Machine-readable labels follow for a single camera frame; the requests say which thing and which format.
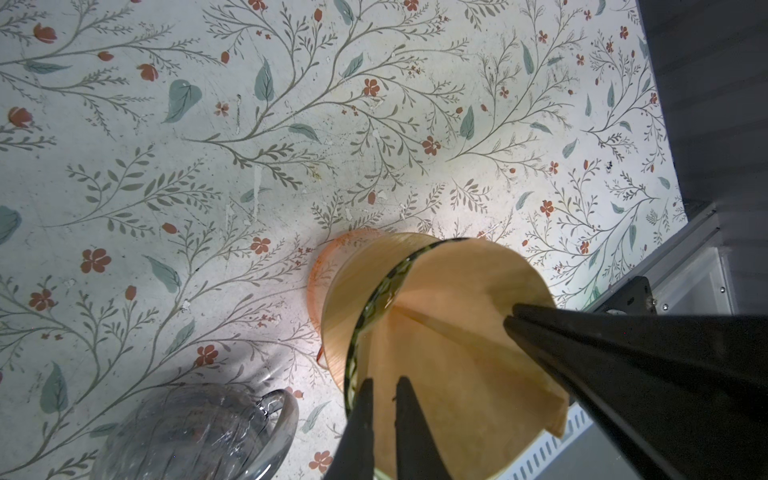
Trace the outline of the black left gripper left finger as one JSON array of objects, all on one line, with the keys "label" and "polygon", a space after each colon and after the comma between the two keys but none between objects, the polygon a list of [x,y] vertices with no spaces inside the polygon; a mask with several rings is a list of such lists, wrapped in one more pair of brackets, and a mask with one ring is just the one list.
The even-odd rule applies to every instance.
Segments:
[{"label": "black left gripper left finger", "polygon": [[373,380],[366,379],[357,403],[326,472],[325,480],[372,480],[374,478]]}]

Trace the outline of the clear grey glass pitcher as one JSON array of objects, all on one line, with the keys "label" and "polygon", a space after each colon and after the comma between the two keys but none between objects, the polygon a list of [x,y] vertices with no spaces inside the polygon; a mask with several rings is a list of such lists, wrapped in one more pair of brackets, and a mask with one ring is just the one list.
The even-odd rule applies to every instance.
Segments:
[{"label": "clear grey glass pitcher", "polygon": [[299,408],[283,389],[263,396],[197,384],[143,401],[108,435],[93,479],[270,479],[293,443]]}]

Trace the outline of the orange glass pitcher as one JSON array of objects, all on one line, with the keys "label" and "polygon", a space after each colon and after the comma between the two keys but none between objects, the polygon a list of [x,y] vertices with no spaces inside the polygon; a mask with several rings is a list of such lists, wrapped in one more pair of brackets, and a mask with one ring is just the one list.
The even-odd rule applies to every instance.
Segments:
[{"label": "orange glass pitcher", "polygon": [[318,363],[342,384],[351,336],[365,299],[374,289],[375,243],[384,233],[347,232],[326,245],[308,278],[306,304],[321,335]]}]

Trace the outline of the green glass dripper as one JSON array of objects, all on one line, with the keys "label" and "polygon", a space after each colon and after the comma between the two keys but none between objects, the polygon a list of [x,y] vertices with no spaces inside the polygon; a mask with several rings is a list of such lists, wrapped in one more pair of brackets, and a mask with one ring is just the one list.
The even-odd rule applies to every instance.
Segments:
[{"label": "green glass dripper", "polygon": [[[393,266],[387,272],[379,286],[376,287],[374,292],[367,300],[353,330],[347,354],[344,380],[344,400],[347,420],[349,420],[351,417],[352,411],[358,401],[358,391],[362,386],[362,384],[360,387],[356,386],[358,337],[362,334],[364,328],[371,327],[376,320],[383,317],[383,314],[389,305],[394,301],[398,291],[401,288],[402,282],[412,268],[413,262],[419,256],[423,255],[429,250],[436,248],[442,243],[443,242],[439,240],[430,244],[426,244],[422,246],[422,248],[412,251],[408,256],[401,259],[397,265]],[[374,466],[374,478],[379,474],[380,471],[377,470]]]}]

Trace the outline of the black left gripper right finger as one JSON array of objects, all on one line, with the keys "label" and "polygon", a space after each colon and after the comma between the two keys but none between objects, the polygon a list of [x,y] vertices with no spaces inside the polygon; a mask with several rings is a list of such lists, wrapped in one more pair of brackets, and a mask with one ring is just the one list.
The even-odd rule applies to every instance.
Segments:
[{"label": "black left gripper right finger", "polygon": [[450,479],[411,381],[396,386],[396,465],[399,480]]}]

